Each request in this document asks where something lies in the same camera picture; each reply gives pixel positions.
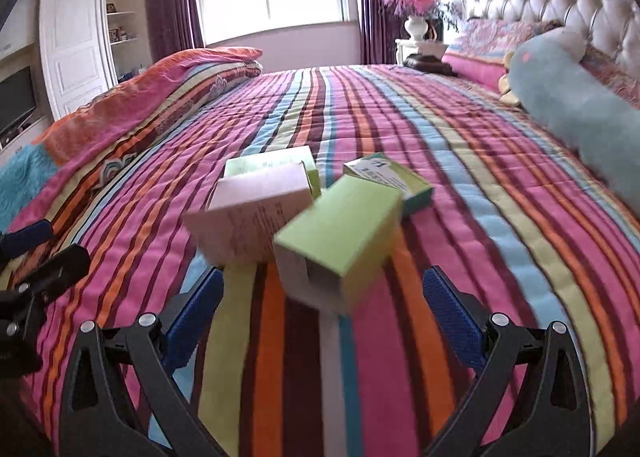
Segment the lime green box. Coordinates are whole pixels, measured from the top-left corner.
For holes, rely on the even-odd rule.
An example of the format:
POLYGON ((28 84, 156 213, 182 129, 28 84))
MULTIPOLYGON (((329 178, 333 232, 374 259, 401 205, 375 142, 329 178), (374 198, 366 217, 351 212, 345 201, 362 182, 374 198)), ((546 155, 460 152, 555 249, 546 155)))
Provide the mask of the lime green box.
POLYGON ((288 298, 348 315, 390 256, 404 196, 391 186, 341 177, 273 238, 288 298))

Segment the folded colourful quilt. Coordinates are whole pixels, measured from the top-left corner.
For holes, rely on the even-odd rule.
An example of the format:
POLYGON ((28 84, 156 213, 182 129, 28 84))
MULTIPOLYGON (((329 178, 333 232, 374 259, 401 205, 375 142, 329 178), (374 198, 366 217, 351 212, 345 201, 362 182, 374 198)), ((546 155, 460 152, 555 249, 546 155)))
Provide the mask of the folded colourful quilt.
POLYGON ((1 169, 1 229, 49 219, 102 190, 192 110, 262 72, 262 50, 183 50, 55 121, 1 169))

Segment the black television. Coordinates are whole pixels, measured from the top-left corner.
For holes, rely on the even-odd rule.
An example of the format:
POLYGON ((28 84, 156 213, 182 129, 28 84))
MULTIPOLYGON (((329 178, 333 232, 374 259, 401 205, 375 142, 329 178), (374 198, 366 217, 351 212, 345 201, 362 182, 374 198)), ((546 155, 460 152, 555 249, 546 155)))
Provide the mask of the black television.
POLYGON ((0 82, 0 132, 24 121, 37 107, 32 70, 24 67, 0 82))

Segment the white wardrobe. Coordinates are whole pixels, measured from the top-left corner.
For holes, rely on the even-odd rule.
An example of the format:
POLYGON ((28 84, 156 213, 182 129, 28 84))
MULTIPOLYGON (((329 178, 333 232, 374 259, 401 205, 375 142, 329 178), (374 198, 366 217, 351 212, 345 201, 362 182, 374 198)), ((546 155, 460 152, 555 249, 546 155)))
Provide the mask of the white wardrobe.
POLYGON ((38 35, 55 121, 153 64, 145 0, 40 0, 38 35))

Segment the green vitamin E box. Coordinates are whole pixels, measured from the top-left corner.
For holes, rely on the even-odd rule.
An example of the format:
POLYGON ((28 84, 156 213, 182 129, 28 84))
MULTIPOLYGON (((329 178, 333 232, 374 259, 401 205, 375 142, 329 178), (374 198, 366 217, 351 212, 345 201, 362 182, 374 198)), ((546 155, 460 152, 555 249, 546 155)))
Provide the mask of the green vitamin E box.
POLYGON ((384 153, 374 153, 345 162, 343 173, 401 191, 404 197, 404 217, 427 208, 433 200, 434 188, 430 182, 384 153))

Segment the pink white box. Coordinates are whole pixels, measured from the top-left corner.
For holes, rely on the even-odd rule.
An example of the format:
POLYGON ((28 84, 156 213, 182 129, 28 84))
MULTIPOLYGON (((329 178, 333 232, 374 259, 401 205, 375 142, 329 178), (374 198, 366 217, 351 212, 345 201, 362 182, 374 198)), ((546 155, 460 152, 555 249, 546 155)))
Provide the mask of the pink white box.
POLYGON ((291 162, 218 180, 182 222, 213 266, 266 262, 273 236, 313 202, 305 166, 291 162))

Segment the light blue long plush pillow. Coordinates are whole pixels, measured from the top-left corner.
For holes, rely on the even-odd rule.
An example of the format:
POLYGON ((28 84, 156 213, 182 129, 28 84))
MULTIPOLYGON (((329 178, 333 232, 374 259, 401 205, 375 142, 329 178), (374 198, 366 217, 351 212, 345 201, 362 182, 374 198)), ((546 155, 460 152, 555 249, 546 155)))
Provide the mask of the light blue long plush pillow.
POLYGON ((511 56, 511 91, 546 128, 639 211, 639 110, 580 65, 587 41, 559 27, 520 44, 511 56))

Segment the pale green box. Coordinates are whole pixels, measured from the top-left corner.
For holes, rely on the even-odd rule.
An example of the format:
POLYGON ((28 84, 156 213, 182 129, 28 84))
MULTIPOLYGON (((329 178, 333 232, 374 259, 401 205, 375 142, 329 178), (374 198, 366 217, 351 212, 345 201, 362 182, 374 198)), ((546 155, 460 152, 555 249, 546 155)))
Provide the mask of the pale green box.
POLYGON ((308 145, 228 159, 224 165, 224 177, 291 164, 304 165, 311 195, 318 198, 321 195, 320 176, 308 145))

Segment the striped colourful bedspread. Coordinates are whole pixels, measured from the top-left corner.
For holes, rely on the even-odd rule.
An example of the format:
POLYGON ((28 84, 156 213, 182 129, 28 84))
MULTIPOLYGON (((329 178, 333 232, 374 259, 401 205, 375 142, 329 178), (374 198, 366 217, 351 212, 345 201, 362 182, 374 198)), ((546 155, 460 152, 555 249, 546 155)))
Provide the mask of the striped colourful bedspread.
POLYGON ((221 178, 271 158, 308 165, 316 192, 349 162, 420 202, 387 269, 349 317, 285 295, 273 264, 235 266, 207 340, 177 380, 222 447, 242 456, 413 456, 470 373, 419 295, 438 264, 526 325, 570 324, 593 436, 639 397, 639 223, 521 110, 476 84, 394 65, 263 74, 253 62, 171 58, 56 121, 1 171, 1 224, 48 219, 15 284, 71 243, 89 275, 52 307, 26 402, 58 434, 63 373, 82 321, 157 311, 206 268, 183 226, 221 178))

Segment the purple curtain left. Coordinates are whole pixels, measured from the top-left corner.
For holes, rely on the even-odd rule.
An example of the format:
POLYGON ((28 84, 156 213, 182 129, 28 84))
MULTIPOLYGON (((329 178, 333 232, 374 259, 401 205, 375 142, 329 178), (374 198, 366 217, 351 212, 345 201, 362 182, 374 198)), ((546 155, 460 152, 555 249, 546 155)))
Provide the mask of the purple curtain left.
POLYGON ((196 0, 145 0, 153 62, 204 47, 196 0))

